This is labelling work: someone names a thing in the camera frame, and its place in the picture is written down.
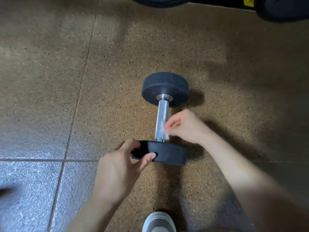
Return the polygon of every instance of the sneaker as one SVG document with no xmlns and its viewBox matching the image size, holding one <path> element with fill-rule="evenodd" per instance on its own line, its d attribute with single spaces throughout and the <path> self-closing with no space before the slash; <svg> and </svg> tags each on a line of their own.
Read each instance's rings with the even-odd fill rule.
<svg viewBox="0 0 309 232">
<path fill-rule="evenodd" d="M 176 232 L 176 227 L 170 215 L 154 212 L 146 218 L 142 232 Z"/>
</svg>

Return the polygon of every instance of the dumbbell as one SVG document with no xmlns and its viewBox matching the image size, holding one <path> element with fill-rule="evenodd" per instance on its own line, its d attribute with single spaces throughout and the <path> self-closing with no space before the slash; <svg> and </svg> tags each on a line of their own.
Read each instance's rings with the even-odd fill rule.
<svg viewBox="0 0 309 232">
<path fill-rule="evenodd" d="M 141 146 L 133 149 L 131 157 L 141 159 L 147 153 L 154 152 L 156 153 L 154 162 L 185 165 L 187 149 L 165 142 L 163 125 L 168 120 L 169 107 L 179 106 L 189 99 L 188 82 L 175 73 L 154 73 L 145 79 L 141 95 L 147 102 L 159 107 L 155 141 L 139 140 Z"/>
</svg>

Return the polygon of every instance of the dumbbell handle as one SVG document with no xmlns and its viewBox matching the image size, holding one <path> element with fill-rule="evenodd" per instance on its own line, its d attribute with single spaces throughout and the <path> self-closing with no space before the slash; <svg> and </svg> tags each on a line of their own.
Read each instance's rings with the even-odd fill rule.
<svg viewBox="0 0 309 232">
<path fill-rule="evenodd" d="M 170 96 L 167 94 L 160 94 L 159 96 L 159 108 L 157 116 L 157 125 L 155 129 L 155 140 L 157 142 L 165 141 L 165 134 L 163 125 L 168 120 L 168 105 Z"/>
</svg>

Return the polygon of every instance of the person's right arm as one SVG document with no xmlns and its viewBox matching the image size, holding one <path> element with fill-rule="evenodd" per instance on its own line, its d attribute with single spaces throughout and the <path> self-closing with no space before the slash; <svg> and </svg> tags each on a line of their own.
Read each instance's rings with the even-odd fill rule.
<svg viewBox="0 0 309 232">
<path fill-rule="evenodd" d="M 309 231 L 309 214 L 272 177 L 242 156 L 194 113 L 173 115 L 165 132 L 200 144 L 218 164 L 245 213 L 258 231 Z"/>
</svg>

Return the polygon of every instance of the person's left hand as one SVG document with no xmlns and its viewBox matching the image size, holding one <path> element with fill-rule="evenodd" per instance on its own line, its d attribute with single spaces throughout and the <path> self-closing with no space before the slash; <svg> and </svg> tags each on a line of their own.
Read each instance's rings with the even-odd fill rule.
<svg viewBox="0 0 309 232">
<path fill-rule="evenodd" d="M 130 194 L 143 169 L 156 157 L 155 153 L 149 153 L 133 164 L 130 153 L 140 145 L 130 138 L 100 158 L 92 199 L 116 205 Z"/>
</svg>

